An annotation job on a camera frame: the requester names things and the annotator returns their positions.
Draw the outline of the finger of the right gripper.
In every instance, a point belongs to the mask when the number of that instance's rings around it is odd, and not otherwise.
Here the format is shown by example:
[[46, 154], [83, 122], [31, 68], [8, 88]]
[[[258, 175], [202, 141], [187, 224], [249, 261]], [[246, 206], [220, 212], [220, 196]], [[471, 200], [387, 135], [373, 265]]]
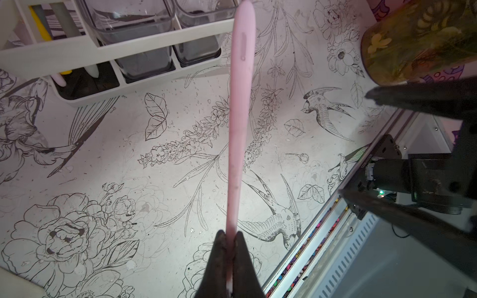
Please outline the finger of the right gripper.
[[341, 189], [339, 195], [406, 231], [453, 267], [472, 280], [477, 280], [477, 216], [475, 214], [469, 218], [471, 231], [466, 232], [430, 213], [379, 199], [365, 192]]
[[365, 94], [377, 105], [392, 106], [451, 119], [476, 119], [475, 77], [437, 83], [379, 86]]

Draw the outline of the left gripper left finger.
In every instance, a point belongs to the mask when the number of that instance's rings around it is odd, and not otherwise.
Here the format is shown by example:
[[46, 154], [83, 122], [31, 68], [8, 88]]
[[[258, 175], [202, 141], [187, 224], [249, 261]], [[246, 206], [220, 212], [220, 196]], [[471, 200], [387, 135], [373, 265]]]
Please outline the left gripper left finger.
[[227, 243], [223, 230], [216, 233], [212, 250], [195, 298], [226, 298]]

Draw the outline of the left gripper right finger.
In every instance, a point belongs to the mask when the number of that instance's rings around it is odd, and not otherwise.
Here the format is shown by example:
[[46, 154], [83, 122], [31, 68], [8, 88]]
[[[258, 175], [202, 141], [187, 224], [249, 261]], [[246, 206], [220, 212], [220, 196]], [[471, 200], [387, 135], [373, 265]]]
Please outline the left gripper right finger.
[[233, 258], [234, 298], [265, 298], [242, 232], [237, 232]]

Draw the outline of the yellow toothbrush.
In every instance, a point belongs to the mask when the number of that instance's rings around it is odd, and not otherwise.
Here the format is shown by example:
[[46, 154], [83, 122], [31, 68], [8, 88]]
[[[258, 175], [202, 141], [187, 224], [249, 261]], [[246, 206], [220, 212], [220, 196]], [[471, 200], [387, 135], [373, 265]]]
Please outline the yellow toothbrush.
[[52, 41], [52, 37], [47, 30], [47, 27], [45, 25], [46, 22], [46, 17], [43, 13], [43, 9], [41, 5], [36, 5], [36, 6], [30, 6], [29, 10], [31, 12], [32, 18], [38, 28], [38, 31], [40, 32], [40, 36], [42, 39], [46, 42]]

